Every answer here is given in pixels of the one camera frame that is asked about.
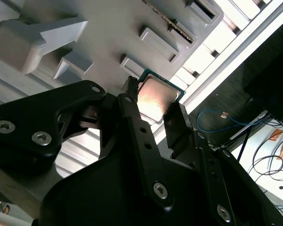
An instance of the black cable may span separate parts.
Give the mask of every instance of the black cable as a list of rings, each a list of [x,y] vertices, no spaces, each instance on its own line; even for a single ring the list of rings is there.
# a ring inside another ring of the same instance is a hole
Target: black cable
[[[275,148],[275,150],[274,150],[274,156],[275,156],[275,153],[276,153],[277,149],[280,147],[280,145],[281,145],[282,143],[283,143],[283,141],[281,141],[281,142],[278,144],[278,146]],[[270,164],[269,164],[269,171],[271,170],[272,163],[273,163],[273,158],[271,159]],[[270,176],[273,180],[283,181],[283,180],[275,179],[275,178],[273,178],[271,175],[269,175],[269,176]]]
[[[247,129],[247,133],[246,133],[245,139],[244,139],[244,141],[243,141],[241,150],[240,150],[239,155],[238,155],[238,158],[237,158],[238,162],[239,162],[240,159],[241,159],[241,156],[242,156],[243,151],[244,151],[244,149],[245,149],[246,143],[247,143],[247,141],[248,141],[248,139],[249,139],[251,128],[252,128],[252,126],[248,127],[248,129]]]
[[[276,133],[276,134],[272,135],[271,137],[267,138],[267,139],[266,139],[265,141],[263,141],[263,142],[259,145],[259,147],[256,149],[256,151],[255,151],[255,153],[254,153],[254,155],[253,155],[252,166],[253,166],[253,169],[254,169],[257,173],[261,174],[260,172],[258,172],[258,171],[256,170],[256,168],[255,168],[255,166],[254,166],[254,164],[255,164],[255,158],[256,158],[256,155],[257,155],[258,151],[259,151],[260,148],[263,146],[263,144],[265,144],[270,138],[273,138],[273,137],[275,137],[275,136],[277,136],[277,135],[279,135],[279,134],[282,134],[282,133],[283,133],[283,131],[281,131],[281,132],[279,132],[279,133]]]

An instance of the wire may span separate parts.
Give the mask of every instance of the wire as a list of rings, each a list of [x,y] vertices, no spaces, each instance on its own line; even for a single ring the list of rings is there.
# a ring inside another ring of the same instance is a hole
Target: wire
[[[245,137],[245,139],[244,139],[244,141],[243,141],[241,150],[240,150],[239,155],[238,155],[238,158],[237,158],[237,161],[238,161],[238,162],[240,162],[240,159],[241,159],[241,157],[242,157],[242,154],[243,154],[243,151],[244,151],[244,149],[245,149],[246,143],[247,143],[247,141],[248,141],[248,139],[249,139],[251,128],[252,128],[252,126],[250,126],[250,127],[247,129],[246,137]]]
[[[226,119],[235,122],[236,125],[229,126],[229,127],[225,127],[225,128],[222,128],[222,129],[206,130],[206,129],[203,129],[203,128],[200,126],[199,120],[200,120],[201,115],[202,115],[203,113],[207,113],[207,112],[223,113],[223,111],[221,111],[221,110],[209,109],[209,110],[204,110],[204,111],[202,111],[202,112],[200,112],[200,113],[198,114],[198,116],[197,116],[197,127],[198,127],[199,130],[201,130],[202,132],[206,132],[206,133],[221,132],[221,131],[225,131],[225,130],[228,130],[228,129],[231,129],[231,128],[237,127],[237,126],[254,126],[254,125],[257,125],[258,123],[260,123],[260,120],[258,120],[258,121],[255,122],[255,123],[239,122],[239,121],[237,121],[236,119],[232,118],[231,116],[228,116]]]
[[[281,141],[281,142],[278,144],[278,146],[275,148],[275,150],[274,150],[274,156],[275,156],[275,153],[276,153],[277,149],[279,148],[279,146],[280,146],[282,143],[283,143],[283,141]],[[269,164],[269,171],[271,170],[272,163],[273,163],[273,158],[271,159],[270,164]],[[272,179],[274,179],[274,180],[283,181],[283,180],[278,180],[278,179],[273,178],[270,174],[269,174],[269,176],[270,176]]]
[[[253,169],[254,169],[258,174],[261,174],[261,173],[258,172],[258,171],[256,170],[256,168],[255,168],[255,158],[256,158],[256,155],[257,155],[258,151],[260,150],[260,148],[261,148],[270,138],[273,138],[273,137],[275,137],[275,136],[277,136],[277,135],[279,135],[279,134],[282,134],[282,133],[283,133],[283,131],[281,131],[281,132],[279,132],[279,133],[276,133],[276,134],[272,135],[271,137],[267,138],[267,139],[266,139],[265,141],[263,141],[263,142],[259,145],[259,147],[256,149],[256,151],[255,151],[255,153],[254,153],[254,155],[253,155],[253,159],[252,159],[252,166],[253,166]]]

